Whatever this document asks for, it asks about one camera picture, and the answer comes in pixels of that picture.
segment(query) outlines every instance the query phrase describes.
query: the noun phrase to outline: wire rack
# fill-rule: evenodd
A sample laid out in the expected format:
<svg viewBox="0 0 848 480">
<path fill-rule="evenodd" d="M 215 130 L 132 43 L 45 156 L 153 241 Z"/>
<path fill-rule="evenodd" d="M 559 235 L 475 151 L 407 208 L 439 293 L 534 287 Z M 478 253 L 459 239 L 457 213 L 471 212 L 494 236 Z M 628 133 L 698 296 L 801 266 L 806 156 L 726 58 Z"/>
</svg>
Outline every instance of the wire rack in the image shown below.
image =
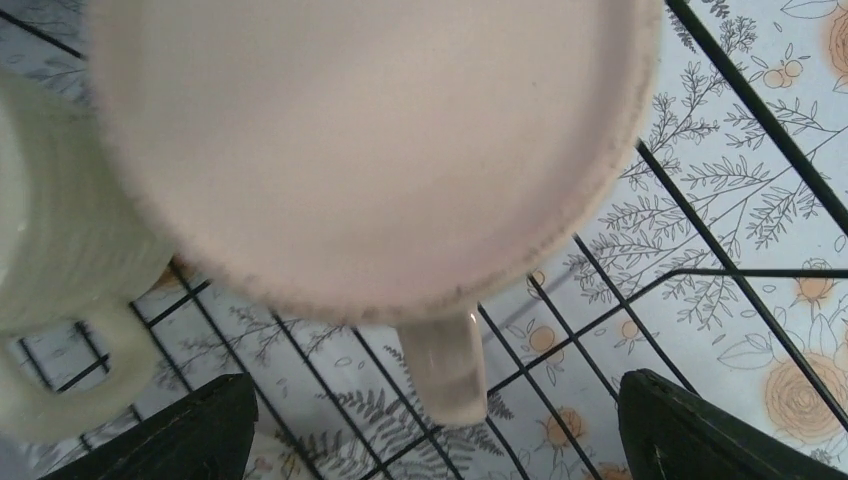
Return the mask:
<svg viewBox="0 0 848 480">
<path fill-rule="evenodd" d="M 836 197 L 836 195 L 824 181 L 822 176 L 813 168 L 810 161 L 798 148 L 798 146 L 795 144 L 789 134 L 781 127 L 777 118 L 775 118 L 775 116 L 768 110 L 763 101 L 757 96 L 753 88 L 743 77 L 742 73 L 734 66 L 731 59 L 721 49 L 719 44 L 707 31 L 707 29 L 692 11 L 692 9 L 687 5 L 687 3 L 688 0 L 666 0 L 668 9 L 673 13 L 674 16 L 677 17 L 680 24 L 685 27 L 685 29 L 689 32 L 695 42 L 700 46 L 701 50 L 707 55 L 707 57 L 713 63 L 718 72 L 720 72 L 720 74 L 727 81 L 727 84 L 730 86 L 730 88 L 732 88 L 736 92 L 736 94 L 742 100 L 744 105 L 749 109 L 753 117 L 756 118 L 756 120 L 761 124 L 765 133 L 772 139 L 774 144 L 783 154 L 786 161 L 789 162 L 792 168 L 794 168 L 794 170 L 798 173 L 801 179 L 809 187 L 810 191 L 813 192 L 818 201 L 821 202 L 821 205 L 833 218 L 833 220 L 836 222 L 842 232 L 848 234 L 848 210 L 846 210 L 842 202 L 840 202 L 840 200 Z M 73 55 L 74 57 L 83 60 L 85 59 L 84 55 L 82 55 L 79 51 L 65 45 L 64 43 L 56 40 L 55 38 L 50 37 L 49 35 L 46 35 L 37 28 L 21 21 L 20 19 L 10 15 L 9 13 L 3 10 L 0 10 L 0 18 L 8 21 L 9 23 L 19 28 L 26 30 L 27 32 L 32 35 L 35 35 L 41 40 L 48 42 L 61 50 L 64 50 L 65 52 Z M 843 410 L 843 408 L 838 404 L 831 392 L 828 391 L 827 387 L 822 382 L 822 379 L 811 368 L 807 360 L 804 359 L 799 349 L 792 343 L 786 331 L 781 327 L 780 323 L 775 319 L 775 317 L 769 312 L 764 302 L 755 293 L 754 289 L 748 281 L 749 278 L 754 277 L 848 278 L 848 270 L 835 269 L 821 271 L 804 269 L 737 268 L 730 255 L 728 255 L 727 251 L 725 251 L 724 248 L 721 246 L 719 240 L 716 239 L 716 237 L 710 232 L 705 222 L 698 216 L 695 208 L 686 200 L 684 194 L 681 193 L 681 191 L 672 181 L 671 177 L 663 169 L 660 162 L 658 162 L 657 159 L 654 158 L 651 151 L 641 140 L 637 142 L 636 151 L 639 153 L 641 160 L 650 168 L 651 172 L 653 172 L 657 180 L 666 189 L 669 196 L 678 204 L 685 217 L 689 220 L 689 222 L 692 223 L 697 233 L 701 236 L 701 238 L 704 240 L 710 250 L 712 250 L 713 254 L 715 254 L 716 258 L 718 259 L 721 265 L 721 268 L 679 268 L 676 270 L 672 270 L 657 278 L 641 290 L 633 293 L 629 297 L 625 297 L 622 294 L 621 290 L 611 280 L 610 275 L 604 270 L 598 259 L 592 253 L 592 251 L 590 251 L 590 249 L 586 246 L 586 244 L 578 235 L 575 235 L 575 244 L 580 249 L 580 252 L 588 260 L 588 262 L 592 265 L 592 267 L 594 267 L 594 269 L 598 272 L 600 278 L 608 286 L 610 292 L 618 301 L 618 305 L 608 310 L 603 315 L 596 318 L 585 327 L 580 328 L 579 330 L 575 330 L 571 326 L 569 326 L 564 316 L 560 313 L 559 307 L 554 304 L 554 302 L 545 292 L 544 288 L 542 288 L 542 285 L 539 284 L 537 279 L 533 276 L 529 276 L 527 278 L 528 284 L 531 285 L 533 289 L 535 289 L 536 293 L 538 294 L 538 297 L 542 300 L 542 302 L 544 302 L 553 317 L 557 320 L 563 330 L 568 334 L 568 337 L 566 340 L 558 343 L 553 348 L 551 348 L 541 356 L 537 357 L 533 361 L 524 364 L 519 359 L 518 354 L 513 350 L 513 348 L 504 338 L 503 334 L 497 327 L 495 320 L 489 315 L 489 313 L 482 305 L 478 304 L 480 316 L 488 324 L 494 336 L 497 338 L 498 342 L 503 345 L 507 354 L 512 359 L 512 362 L 514 362 L 515 364 L 514 373 L 507 376 L 498 384 L 492 386 L 489 389 L 489 395 L 491 396 L 501 391 L 502 389 L 510 385 L 512 382 L 520 378 L 524 378 L 529 383 L 530 387 L 533 389 L 536 395 L 538 395 L 539 399 L 541 399 L 544 406 L 550 412 L 552 418 L 562 429 L 563 433 L 568 438 L 568 441 L 573 446 L 577 455 L 582 460 L 586 471 L 589 472 L 589 474 L 596 480 L 604 480 L 601 474 L 599 473 L 598 467 L 596 465 L 593 465 L 592 461 L 589 458 L 589 455 L 587 455 L 586 450 L 581 447 L 580 442 L 575 437 L 575 433 L 569 430 L 568 425 L 557 412 L 557 409 L 551 403 L 550 399 L 543 393 L 542 389 L 539 387 L 539 384 L 530 375 L 530 371 L 545 362 L 547 359 L 551 358 L 553 355 L 556 355 L 560 350 L 562 350 L 566 346 L 573 344 L 574 347 L 576 347 L 576 349 L 585 359 L 585 361 L 588 363 L 592 371 L 596 374 L 598 381 L 603 384 L 603 387 L 617 403 L 618 393 L 616 389 L 613 387 L 610 381 L 607 380 L 607 376 L 604 375 L 598 364 L 595 362 L 595 360 L 589 354 L 587 349 L 584 347 L 583 343 L 581 342 L 581 338 L 585 334 L 589 333 L 590 331 L 594 330 L 595 328 L 603 324 L 605 321 L 610 319 L 617 312 L 623 310 L 627 312 L 627 314 L 639 328 L 639 331 L 644 335 L 644 338 L 650 344 L 651 348 L 656 352 L 662 362 L 668 367 L 668 369 L 671 371 L 672 375 L 676 378 L 676 380 L 686 389 L 697 394 L 692 383 L 683 375 L 680 369 L 663 351 L 663 349 L 659 346 L 656 340 L 654 340 L 654 337 L 649 333 L 645 324 L 636 314 L 631 305 L 633 304 L 633 302 L 645 296 L 655 288 L 659 287 L 664 282 L 680 275 L 693 275 L 702 277 L 724 276 L 732 278 L 732 280 L 739 287 L 742 294 L 748 299 L 748 301 L 750 301 L 751 305 L 753 306 L 753 309 L 759 314 L 762 321 L 766 323 L 769 330 L 774 334 L 780 344 L 786 349 L 787 353 L 799 367 L 800 371 L 810 381 L 813 388 L 824 400 L 827 407 L 833 412 L 842 427 L 846 431 L 848 431 L 848 414 L 846 414 L 845 410 Z M 156 346 L 158 347 L 159 351 L 161 352 L 169 367 L 173 369 L 173 372 L 178 381 L 182 384 L 182 386 L 185 387 L 186 391 L 194 391 L 194 387 L 189 383 L 185 375 L 177 367 L 174 358 L 171 356 L 171 354 L 162 344 L 161 340 L 154 333 L 153 327 L 156 326 L 163 319 L 165 319 L 168 315 L 170 315 L 178 308 L 187 303 L 193 303 L 198 308 L 206 323 L 209 325 L 209 327 L 212 329 L 218 339 L 224 344 L 229 355 L 231 355 L 232 358 L 235 360 L 236 364 L 238 365 L 238 368 L 241 369 L 243 372 L 249 372 L 247 366 L 236 354 L 233 346 L 227 343 L 224 333 L 218 327 L 216 320 L 209 314 L 208 309 L 198 297 L 198 294 L 203 291 L 207 286 L 209 286 L 209 282 L 203 282 L 200 285 L 191 286 L 189 285 L 184 272 L 180 271 L 179 267 L 174 264 L 171 264 L 169 268 L 171 269 L 174 276 L 179 279 L 183 288 L 185 288 L 187 294 L 184 295 L 180 300 L 175 302 L 173 305 L 165 309 L 165 311 L 150 320 L 145 320 L 145 318 L 135 305 L 131 305 L 131 307 L 135 312 L 136 316 L 138 317 L 139 321 L 142 322 L 142 324 L 144 324 L 144 326 L 150 331 L 153 341 L 155 342 Z M 339 413 L 341 414 L 341 417 L 351 428 L 355 437 L 360 442 L 362 442 L 367 452 L 367 455 L 370 456 L 370 458 L 373 460 L 374 467 L 365 475 L 362 475 L 360 477 L 361 480 L 377 478 L 377 476 L 379 475 L 382 475 L 383 478 L 386 479 L 398 478 L 397 474 L 393 474 L 391 471 L 392 464 L 407 453 L 411 452 L 413 449 L 425 443 L 429 443 L 432 446 L 434 451 L 444 461 L 448 471 L 455 478 L 464 478 L 461 475 L 459 469 L 454 464 L 454 462 L 448 456 L 445 449 L 437 441 L 436 436 L 440 432 L 441 427 L 430 426 L 432 425 L 432 423 L 429 423 L 427 420 L 422 418 L 422 416 L 413 407 L 410 400 L 405 397 L 403 390 L 389 374 L 388 370 L 378 358 L 377 354 L 374 352 L 372 347 L 358 331 L 353 330 L 353 335 L 355 336 L 356 340 L 359 342 L 359 344 L 361 344 L 362 348 L 365 350 L 367 355 L 371 358 L 376 367 L 382 373 L 390 388 L 394 391 L 395 394 L 398 395 L 398 398 L 402 402 L 403 406 L 408 410 L 409 415 L 412 416 L 415 423 L 417 423 L 418 426 L 421 428 L 421 431 L 424 432 L 416 440 L 408 443 L 405 447 L 403 447 L 402 449 L 394 453 L 391 457 L 386 459 L 381 459 L 378 456 L 374 447 L 369 444 L 365 434 L 356 426 L 353 419 L 343 408 L 339 399 L 333 395 L 333 392 L 331 391 L 330 386 L 327 384 L 326 380 L 321 376 L 315 366 L 309 361 L 307 353 L 295 341 L 291 329 L 276 314 L 273 315 L 273 318 L 277 326 L 291 342 L 294 349 L 297 350 L 298 355 L 303 359 L 308 369 L 315 376 L 315 379 L 318 381 L 321 388 L 325 391 L 330 401 L 333 402 L 333 405 L 338 409 Z M 19 342 L 19 345 L 22 351 L 24 352 L 24 355 L 26 356 L 27 360 L 33 365 L 34 370 L 40 380 L 47 387 L 58 392 L 63 392 L 72 388 L 74 385 L 76 385 L 78 382 L 80 382 L 96 370 L 102 370 L 105 372 L 109 371 L 109 355 L 104 354 L 97 347 L 97 345 L 95 345 L 95 343 L 92 341 L 90 333 L 86 330 L 86 327 L 83 324 L 78 323 L 74 326 L 74 328 L 76 332 L 81 335 L 82 339 L 86 344 L 86 347 L 90 350 L 94 358 L 96 358 L 97 360 L 91 363 L 87 368 L 78 372 L 71 380 L 69 380 L 64 385 L 53 385 L 48 376 L 45 374 L 44 368 L 42 367 L 39 360 L 35 357 L 32 349 L 27 344 L 26 340 L 21 340 Z M 324 478 L 315 465 L 315 458 L 309 455 L 307 447 L 301 441 L 298 440 L 297 436 L 286 425 L 286 422 L 283 420 L 280 413 L 275 409 L 266 393 L 264 393 L 261 388 L 257 387 L 256 395 L 258 400 L 262 404 L 264 404 L 265 407 L 267 407 L 268 411 L 271 413 L 271 416 L 279 427 L 279 431 L 282 433 L 285 440 L 293 447 L 296 453 L 303 460 L 305 467 L 312 473 L 312 475 L 315 476 L 316 479 Z M 139 413 L 138 409 L 135 408 L 135 406 L 130 407 L 130 413 L 136 421 L 141 422 L 143 420 L 142 415 Z M 491 429 L 497 440 L 501 443 L 501 446 L 503 447 L 506 454 L 512 460 L 512 463 L 515 467 L 515 472 L 518 473 L 520 478 L 525 480 L 529 479 L 530 476 L 528 475 L 525 467 L 522 466 L 522 463 L 519 461 L 518 455 L 516 454 L 514 448 L 510 445 L 509 439 L 507 439 L 503 435 L 498 426 L 490 418 L 486 419 L 486 425 Z M 84 435 L 79 437 L 79 441 L 85 451 L 88 452 L 93 449 L 93 446 Z"/>
</svg>

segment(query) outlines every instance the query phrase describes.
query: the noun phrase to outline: mug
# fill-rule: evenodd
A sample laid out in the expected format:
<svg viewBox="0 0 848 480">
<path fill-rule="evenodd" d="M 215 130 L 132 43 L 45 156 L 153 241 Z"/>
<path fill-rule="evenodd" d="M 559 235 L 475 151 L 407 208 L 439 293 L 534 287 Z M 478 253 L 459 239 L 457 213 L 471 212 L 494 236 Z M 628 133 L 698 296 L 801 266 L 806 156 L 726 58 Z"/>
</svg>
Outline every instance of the mug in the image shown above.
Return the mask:
<svg viewBox="0 0 848 480">
<path fill-rule="evenodd" d="M 52 443 L 133 402 L 159 355 L 128 302 L 172 254 L 112 175 L 93 114 L 0 71 L 0 432 Z M 112 368 L 89 390 L 57 394 L 8 347 L 71 319 L 103 338 Z"/>
<path fill-rule="evenodd" d="M 433 420 L 483 420 L 471 312 L 629 159 L 662 2 L 195 2 L 89 5 L 93 97 L 139 210 L 280 311 L 395 326 Z"/>
</svg>

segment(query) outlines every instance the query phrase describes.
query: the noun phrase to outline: black wire rack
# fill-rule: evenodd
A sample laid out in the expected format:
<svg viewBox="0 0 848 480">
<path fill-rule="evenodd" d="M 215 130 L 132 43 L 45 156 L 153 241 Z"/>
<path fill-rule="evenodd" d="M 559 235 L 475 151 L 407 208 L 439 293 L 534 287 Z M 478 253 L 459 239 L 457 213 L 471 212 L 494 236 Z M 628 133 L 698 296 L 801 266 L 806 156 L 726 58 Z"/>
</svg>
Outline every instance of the black wire rack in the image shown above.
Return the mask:
<svg viewBox="0 0 848 480">
<path fill-rule="evenodd" d="M 795 144 L 790 135 L 783 129 L 777 118 L 775 118 L 775 116 L 768 110 L 765 103 L 759 98 L 759 96 L 755 93 L 754 89 L 748 84 L 747 80 L 743 77 L 742 73 L 734 66 L 734 63 L 731 61 L 731 59 L 721 49 L 721 47 L 713 38 L 713 36 L 707 31 L 707 29 L 692 11 L 692 9 L 688 6 L 688 0 L 666 0 L 666 4 L 668 6 L 668 9 L 673 13 L 674 16 L 676 16 L 680 24 L 685 27 L 685 29 L 688 31 L 694 41 L 698 44 L 701 50 L 713 63 L 717 71 L 724 77 L 729 87 L 736 92 L 741 101 L 751 112 L 753 117 L 760 123 L 763 131 L 766 133 L 766 135 L 768 135 L 769 138 L 771 138 L 775 146 L 785 157 L 786 161 L 789 162 L 792 168 L 798 173 L 800 178 L 806 183 L 810 191 L 815 195 L 815 197 L 818 199 L 818 201 L 821 203 L 827 213 L 833 218 L 833 220 L 839 226 L 841 231 L 845 234 L 848 234 L 848 210 L 846 210 L 845 205 L 843 205 L 843 203 L 837 198 L 833 190 L 828 186 L 822 176 L 816 171 L 816 169 L 812 166 L 811 162 L 799 149 L 798 145 Z M 40 31 L 39 29 L 33 27 L 30 24 L 21 21 L 13 15 L 10 15 L 6 11 L 0 10 L 0 18 L 21 29 L 26 30 L 30 34 L 38 37 L 39 39 L 45 42 L 52 44 L 53 46 L 69 53 L 70 55 L 76 58 L 82 60 L 85 59 L 84 55 L 81 54 L 79 51 L 67 46 L 66 44 L 62 43 L 61 41 L 55 38 L 52 38 L 51 36 L 45 34 L 44 32 Z M 656 354 L 659 356 L 665 366 L 668 367 L 673 377 L 683 387 L 697 394 L 692 383 L 686 378 L 686 376 L 683 375 L 681 370 L 675 365 L 672 359 L 663 351 L 663 349 L 659 346 L 653 336 L 649 333 L 644 322 L 634 311 L 632 304 L 639 298 L 642 298 L 655 288 L 662 285 L 663 283 L 677 276 L 723 276 L 730 277 L 735 282 L 742 294 L 751 303 L 753 309 L 756 311 L 757 314 L 759 314 L 762 321 L 765 322 L 768 329 L 774 334 L 775 338 L 786 349 L 786 352 L 798 366 L 800 371 L 809 380 L 815 391 L 818 392 L 818 394 L 821 396 L 830 411 L 833 412 L 842 427 L 846 431 L 848 431 L 848 414 L 846 414 L 845 410 L 839 405 L 839 403 L 834 398 L 833 394 L 828 391 L 827 387 L 822 382 L 822 379 L 815 373 L 810 364 L 802 355 L 801 351 L 796 345 L 793 344 L 786 331 L 781 327 L 780 323 L 775 319 L 775 317 L 764 304 L 763 300 L 757 295 L 757 293 L 754 291 L 754 288 L 752 288 L 751 284 L 749 283 L 750 278 L 756 277 L 848 278 L 848 270 L 834 269 L 822 271 L 806 269 L 737 268 L 733 260 L 731 259 L 731 256 L 722 247 L 720 241 L 710 232 L 706 223 L 699 217 L 695 207 L 693 207 L 693 205 L 687 201 L 684 194 L 681 193 L 680 189 L 674 184 L 668 173 L 661 166 L 660 162 L 658 162 L 657 159 L 654 158 L 649 148 L 641 140 L 637 142 L 636 151 L 640 155 L 641 160 L 650 168 L 650 171 L 656 176 L 657 180 L 666 189 L 669 196 L 678 204 L 685 217 L 689 220 L 689 222 L 691 222 L 694 229 L 701 236 L 701 238 L 710 248 L 712 253 L 716 256 L 721 265 L 721 268 L 675 269 L 655 279 L 650 284 L 640 289 L 639 291 L 636 291 L 629 297 L 625 297 L 621 290 L 611 280 L 610 275 L 604 270 L 598 259 L 587 247 L 584 241 L 579 236 L 575 235 L 575 244 L 579 248 L 582 255 L 585 256 L 585 258 L 592 265 L 592 267 L 594 267 L 594 269 L 598 272 L 600 278 L 603 280 L 612 295 L 618 301 L 618 305 L 608 310 L 595 320 L 591 321 L 588 325 L 578 330 L 575 330 L 565 320 L 564 316 L 560 313 L 559 306 L 557 306 L 551 300 L 551 298 L 548 296 L 545 289 L 542 287 L 542 285 L 540 285 L 537 279 L 533 276 L 529 276 L 527 278 L 528 284 L 532 286 L 532 288 L 538 295 L 538 298 L 541 299 L 541 301 L 547 306 L 547 308 L 550 310 L 550 313 L 553 315 L 559 325 L 563 328 L 563 330 L 568 334 L 568 337 L 564 341 L 558 343 L 553 348 L 548 350 L 546 353 L 540 355 L 539 357 L 526 364 L 519 359 L 518 354 L 513 350 L 513 348 L 504 338 L 500 329 L 496 325 L 495 320 L 489 315 L 489 313 L 482 305 L 478 305 L 478 311 L 480 313 L 480 316 L 488 324 L 494 336 L 497 338 L 498 342 L 503 345 L 504 349 L 506 350 L 515 365 L 514 373 L 508 375 L 505 379 L 492 386 L 489 389 L 489 395 L 491 396 L 501 391 L 502 389 L 504 389 L 505 387 L 520 378 L 525 379 L 526 382 L 532 388 L 532 390 L 536 393 L 536 395 L 538 395 L 539 399 L 541 399 L 546 409 L 550 412 L 551 417 L 556 421 L 557 425 L 559 425 L 565 436 L 568 438 L 568 441 L 573 446 L 575 452 L 582 460 L 585 470 L 596 480 L 604 480 L 599 472 L 598 466 L 592 463 L 590 456 L 587 454 L 586 449 L 581 447 L 580 442 L 576 438 L 575 432 L 572 432 L 569 429 L 566 421 L 560 416 L 557 409 L 551 403 L 551 400 L 543 393 L 536 380 L 534 380 L 533 376 L 531 376 L 531 370 L 545 362 L 547 359 L 551 358 L 553 355 L 556 355 L 565 347 L 573 344 L 574 347 L 576 347 L 576 349 L 579 351 L 581 356 L 588 363 L 592 371 L 597 375 L 598 381 L 601 382 L 601 384 L 609 393 L 609 395 L 617 403 L 618 393 L 616 389 L 613 387 L 613 385 L 611 385 L 610 381 L 607 379 L 607 376 L 603 374 L 601 368 L 589 354 L 586 347 L 584 347 L 581 338 L 585 334 L 593 331 L 595 328 L 602 325 L 604 322 L 613 317 L 616 313 L 623 310 L 630 316 L 630 318 L 636 324 L 639 331 L 642 333 L 642 335 L 644 335 L 644 338 L 650 344 L 651 348 L 656 352 Z M 238 365 L 238 368 L 241 369 L 243 372 L 248 372 L 249 370 L 244 364 L 243 360 L 241 360 L 236 354 L 233 346 L 227 343 L 224 333 L 217 325 L 215 319 L 212 318 L 206 306 L 204 306 L 204 304 L 199 299 L 200 292 L 202 292 L 206 287 L 209 286 L 209 282 L 206 281 L 199 285 L 192 286 L 189 284 L 184 272 L 182 272 L 179 267 L 174 264 L 171 264 L 170 269 L 187 292 L 182 298 L 180 298 L 170 307 L 165 309 L 155 318 L 149 320 L 146 320 L 144 318 L 142 313 L 135 305 L 132 305 L 131 307 L 135 312 L 136 316 L 138 317 L 139 321 L 142 322 L 142 324 L 144 324 L 144 326 L 150 331 L 153 341 L 155 342 L 156 346 L 158 347 L 159 351 L 161 352 L 163 358 L 165 359 L 169 367 L 173 369 L 174 375 L 178 379 L 178 382 L 181 383 L 182 386 L 185 387 L 186 391 L 188 392 L 192 392 L 195 390 L 196 387 L 198 387 L 197 385 L 192 385 L 185 377 L 185 375 L 180 371 L 172 355 L 168 352 L 168 350 L 162 344 L 161 340 L 154 333 L 153 327 L 160 323 L 168 315 L 176 311 L 178 308 L 188 303 L 192 303 L 197 307 L 208 326 L 212 329 L 218 339 L 223 343 L 229 355 L 231 355 L 232 358 L 235 360 L 236 364 Z M 394 391 L 395 394 L 398 395 L 398 398 L 403 403 L 403 406 L 408 410 L 409 415 L 412 416 L 415 423 L 417 423 L 418 426 L 421 428 L 422 432 L 424 432 L 416 440 L 408 443 L 405 447 L 403 447 L 402 449 L 400 449 L 399 451 L 397 451 L 386 459 L 381 459 L 377 455 L 373 446 L 369 444 L 365 434 L 356 426 L 350 415 L 343 408 L 339 399 L 333 395 L 333 392 L 331 391 L 326 380 L 321 376 L 315 366 L 309 361 L 307 353 L 295 341 L 294 335 L 290 327 L 287 326 L 279 316 L 273 315 L 273 318 L 277 326 L 291 342 L 291 345 L 294 347 L 295 350 L 297 350 L 298 355 L 303 359 L 308 369 L 315 376 L 315 379 L 318 381 L 321 388 L 326 392 L 330 401 L 332 401 L 334 406 L 338 409 L 344 421 L 353 431 L 355 437 L 365 446 L 367 455 L 373 460 L 375 466 L 365 475 L 362 475 L 360 477 L 361 480 L 379 478 L 378 475 L 382 475 L 383 478 L 386 479 L 399 478 L 397 473 L 393 474 L 391 470 L 392 464 L 407 453 L 413 451 L 414 449 L 425 443 L 429 443 L 434 449 L 434 451 L 437 452 L 439 457 L 441 457 L 441 459 L 447 466 L 447 470 L 450 472 L 450 474 L 453 475 L 453 477 L 457 479 L 464 478 L 461 475 L 459 469 L 454 464 L 454 462 L 448 456 L 447 452 L 437 441 L 437 434 L 440 432 L 441 427 L 428 426 L 432 425 L 432 423 L 428 423 L 427 421 L 425 421 L 424 418 L 421 417 L 421 415 L 419 415 L 417 410 L 411 404 L 410 400 L 405 397 L 401 387 L 389 374 L 388 370 L 378 358 L 377 354 L 374 352 L 372 347 L 358 331 L 353 331 L 353 335 L 355 336 L 356 340 L 359 342 L 359 344 L 361 344 L 362 348 L 365 350 L 367 355 L 371 358 L 371 360 L 377 366 L 379 371 L 382 373 L 389 387 Z M 74 328 L 76 332 L 81 335 L 86 347 L 97 360 L 91 363 L 87 368 L 78 372 L 73 378 L 71 378 L 63 385 L 53 385 L 48 376 L 45 374 L 44 368 L 40 364 L 39 360 L 35 357 L 27 341 L 21 340 L 19 342 L 19 345 L 22 351 L 24 352 L 24 355 L 34 367 L 34 370 L 40 380 L 47 387 L 58 392 L 63 392 L 72 388 L 74 385 L 79 383 L 81 380 L 83 380 L 89 374 L 96 370 L 102 370 L 104 372 L 109 371 L 109 355 L 104 354 L 97 347 L 97 345 L 95 345 L 95 343 L 92 341 L 90 333 L 86 330 L 86 327 L 83 324 L 78 323 L 74 326 Z M 295 452 L 303 460 L 306 469 L 309 470 L 309 472 L 311 472 L 311 474 L 316 479 L 324 478 L 319 469 L 316 467 L 315 458 L 310 457 L 310 455 L 308 454 L 307 447 L 298 440 L 297 436 L 287 426 L 286 422 L 283 420 L 280 413 L 275 409 L 267 394 L 263 392 L 261 388 L 257 387 L 256 395 L 259 402 L 261 404 L 264 404 L 264 406 L 270 412 L 271 416 L 273 417 L 273 420 L 276 422 L 279 428 L 279 431 L 284 436 L 284 439 L 292 446 Z M 142 415 L 134 406 L 130 408 L 130 413 L 137 422 L 141 422 L 143 420 Z M 491 431 L 503 447 L 503 450 L 512 460 L 512 463 L 515 467 L 515 472 L 517 472 L 522 479 L 529 479 L 530 476 L 528 475 L 525 467 L 519 460 L 519 457 L 516 454 L 514 448 L 510 445 L 509 440 L 503 435 L 498 426 L 490 418 L 486 419 L 486 425 L 489 429 L 491 429 Z M 91 445 L 89 440 L 86 439 L 85 435 L 80 436 L 79 441 L 85 451 L 88 452 L 93 449 L 93 446 Z"/>
</svg>

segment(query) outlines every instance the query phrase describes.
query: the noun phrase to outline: chipped rim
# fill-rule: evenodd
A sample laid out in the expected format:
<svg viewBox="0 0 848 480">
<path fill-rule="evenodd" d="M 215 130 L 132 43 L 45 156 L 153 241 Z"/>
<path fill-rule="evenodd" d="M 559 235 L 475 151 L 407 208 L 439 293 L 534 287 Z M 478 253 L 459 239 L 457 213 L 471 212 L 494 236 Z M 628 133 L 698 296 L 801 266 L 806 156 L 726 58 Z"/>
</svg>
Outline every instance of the chipped rim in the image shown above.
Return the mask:
<svg viewBox="0 0 848 480">
<path fill-rule="evenodd" d="M 89 75 L 103 141 L 112 154 L 120 158 L 122 156 L 121 142 L 116 138 L 117 132 L 110 128 L 117 122 L 114 122 L 109 110 L 108 75 L 104 73 L 105 68 L 99 68 L 100 50 L 102 45 L 109 43 L 109 40 L 103 38 L 101 33 L 101 25 L 107 20 L 104 16 L 98 15 L 98 8 L 107 1 L 115 0 L 92 0 L 88 7 L 87 18 L 91 38 Z M 113 161 L 112 167 L 118 174 L 125 192 L 148 224 L 170 236 L 177 245 L 180 255 L 188 263 L 196 265 L 201 271 L 234 291 L 262 302 L 281 313 L 340 325 L 398 325 L 426 321 L 433 317 L 474 308 L 477 301 L 507 287 L 537 267 L 547 257 L 564 248 L 571 234 L 595 214 L 596 209 L 611 190 L 647 118 L 659 58 L 662 5 L 662 0 L 640 0 L 634 6 L 632 15 L 628 16 L 634 26 L 634 38 L 628 43 L 632 47 L 630 56 L 638 60 L 635 60 L 633 68 L 628 69 L 622 76 L 621 108 L 617 110 L 618 114 L 610 122 L 612 127 L 599 141 L 599 145 L 608 147 L 599 152 L 596 159 L 599 167 L 588 173 L 585 181 L 581 183 L 581 191 L 573 195 L 568 202 L 563 202 L 557 214 L 552 215 L 548 220 L 547 227 L 543 229 L 547 233 L 538 236 L 542 240 L 529 247 L 524 255 L 511 259 L 505 266 L 494 268 L 487 275 L 463 285 L 455 285 L 441 294 L 429 296 L 414 303 L 330 306 L 312 302 L 295 291 L 269 292 L 259 284 L 260 282 L 253 281 L 250 275 L 232 273 L 227 265 L 205 255 L 202 249 L 185 241 L 185 238 L 180 235 L 175 235 L 179 231 L 176 228 L 177 225 L 146 196 L 143 188 L 135 183 L 130 170 L 118 161 Z M 586 206 L 576 218 L 574 212 L 567 207 L 567 204 L 574 203 L 575 198 L 579 198 Z"/>
</svg>

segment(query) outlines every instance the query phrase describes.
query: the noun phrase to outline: table surface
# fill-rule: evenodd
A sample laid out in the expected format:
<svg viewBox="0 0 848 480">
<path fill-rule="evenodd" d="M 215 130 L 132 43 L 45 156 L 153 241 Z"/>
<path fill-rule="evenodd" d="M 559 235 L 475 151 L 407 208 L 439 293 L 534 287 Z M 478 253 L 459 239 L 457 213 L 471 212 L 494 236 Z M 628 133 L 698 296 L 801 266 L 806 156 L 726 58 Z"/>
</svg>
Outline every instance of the table surface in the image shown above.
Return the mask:
<svg viewBox="0 0 848 480">
<path fill-rule="evenodd" d="M 88 102 L 85 61 L 76 55 L 86 50 L 84 7 L 85 0 L 0 0 L 0 9 L 59 43 L 0 20 L 0 63 L 70 99 Z M 703 0 L 690 7 L 845 202 L 848 1 Z M 641 135 L 646 147 L 738 266 L 848 266 L 842 230 L 672 18 L 666 15 L 653 108 Z M 635 368 L 677 378 L 650 339 L 704 398 L 848 471 L 848 433 L 791 360 L 787 363 L 783 347 L 732 279 L 675 276 L 633 302 L 631 313 L 614 310 L 617 292 L 629 297 L 672 269 L 720 266 L 635 150 L 579 238 L 604 273 L 577 243 L 539 266 L 533 278 L 556 311 L 529 280 L 482 302 L 510 349 L 532 368 L 529 379 L 516 374 L 507 349 L 484 326 L 487 379 L 497 389 L 490 402 L 491 421 L 436 435 L 463 478 L 521 478 L 513 454 L 530 478 L 592 478 L 582 453 L 601 478 L 629 479 L 610 392 Z M 241 367 L 251 372 L 264 396 L 258 429 L 284 439 L 288 431 L 303 439 L 326 478 L 360 478 L 376 465 L 372 453 L 388 460 L 422 436 L 397 393 L 416 406 L 392 330 L 363 329 L 360 339 L 345 328 L 278 319 L 262 305 L 190 270 L 182 270 L 190 291 L 174 280 L 136 302 L 163 349 L 155 381 L 132 411 L 82 438 L 21 445 L 38 474 L 114 438 L 185 395 L 187 388 Z M 606 275 L 615 290 L 604 282 Z M 749 282 L 824 384 L 848 406 L 848 282 Z M 573 337 L 557 319 L 560 314 L 568 329 L 577 332 Z M 602 322 L 593 322 L 604 314 Z M 86 388 L 104 375 L 97 358 L 105 349 L 96 337 L 88 340 L 69 326 L 26 339 L 29 355 L 20 345 L 16 348 L 22 363 L 32 371 L 41 368 L 54 388 Z M 534 384 L 544 399 L 534 393 Z M 552 409 L 577 438 L 576 445 L 552 417 Z M 282 456 L 253 458 L 246 478 L 276 478 L 270 475 L 280 465 L 291 467 L 290 448 L 275 448 Z M 453 478 L 427 440 L 388 471 L 395 478 Z"/>
</svg>

